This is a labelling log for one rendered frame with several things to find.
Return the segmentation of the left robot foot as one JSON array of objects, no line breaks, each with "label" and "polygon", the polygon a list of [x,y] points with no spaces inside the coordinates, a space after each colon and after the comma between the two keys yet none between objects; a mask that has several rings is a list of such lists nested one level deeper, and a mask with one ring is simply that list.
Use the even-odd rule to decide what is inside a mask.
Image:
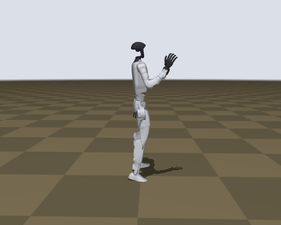
[{"label": "left robot foot", "polygon": [[[148,166],[150,166],[150,163],[141,163],[141,166],[140,166],[140,168],[144,168],[144,167],[148,167]],[[132,169],[134,170],[134,164],[132,165]]]}]

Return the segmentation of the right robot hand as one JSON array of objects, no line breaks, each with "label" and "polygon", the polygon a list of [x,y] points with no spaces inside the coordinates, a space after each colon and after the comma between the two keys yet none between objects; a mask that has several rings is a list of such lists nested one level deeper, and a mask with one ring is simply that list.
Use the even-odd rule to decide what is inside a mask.
[{"label": "right robot hand", "polygon": [[[163,69],[166,69],[166,70],[168,70],[167,71],[167,74],[169,73],[169,71],[170,71],[170,67],[173,65],[173,62],[175,61],[175,59],[176,58],[178,58],[178,57],[175,57],[176,55],[174,55],[174,54],[172,54],[171,56],[171,53],[168,55],[168,58],[167,58],[167,56],[165,56],[165,58],[164,58],[164,62],[165,62],[165,67],[163,67]],[[174,55],[174,56],[173,56]],[[173,57],[172,57],[173,56]],[[175,57],[175,58],[174,58]],[[166,59],[167,58],[167,59]],[[172,59],[171,59],[172,58]],[[174,59],[174,60],[173,60]],[[172,61],[173,60],[173,61]],[[166,74],[166,75],[167,75]]]}]

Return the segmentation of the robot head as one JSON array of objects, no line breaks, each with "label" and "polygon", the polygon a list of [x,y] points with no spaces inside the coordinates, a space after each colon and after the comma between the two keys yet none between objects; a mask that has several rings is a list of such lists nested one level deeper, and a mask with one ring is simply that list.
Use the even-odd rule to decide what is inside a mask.
[{"label": "robot head", "polygon": [[132,50],[136,50],[137,52],[140,51],[140,53],[141,53],[141,56],[135,57],[135,60],[134,60],[133,63],[141,60],[141,58],[144,58],[144,51],[143,51],[143,49],[144,49],[145,46],[146,45],[144,43],[142,43],[142,42],[135,42],[135,43],[132,44],[131,49]]}]

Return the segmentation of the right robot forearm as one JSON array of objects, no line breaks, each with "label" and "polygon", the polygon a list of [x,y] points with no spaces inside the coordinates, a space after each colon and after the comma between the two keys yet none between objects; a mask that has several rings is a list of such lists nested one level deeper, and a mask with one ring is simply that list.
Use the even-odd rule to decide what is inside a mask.
[{"label": "right robot forearm", "polygon": [[148,81],[147,82],[148,87],[152,87],[154,85],[158,85],[159,82],[161,82],[163,79],[166,78],[167,71],[168,70],[163,69],[163,71],[157,77],[155,77],[152,80]]}]

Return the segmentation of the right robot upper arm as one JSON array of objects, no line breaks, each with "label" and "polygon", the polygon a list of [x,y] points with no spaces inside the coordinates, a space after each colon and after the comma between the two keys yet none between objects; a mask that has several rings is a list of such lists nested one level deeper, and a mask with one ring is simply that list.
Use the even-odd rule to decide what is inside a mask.
[{"label": "right robot upper arm", "polygon": [[152,89],[154,86],[152,87],[148,87],[147,85],[147,82],[149,81],[149,76],[148,76],[148,72],[147,72],[147,68],[146,68],[146,65],[145,63],[139,63],[137,64],[137,70],[138,72],[140,73],[142,79],[143,79],[143,82],[145,84],[145,86],[148,88],[148,89]]}]

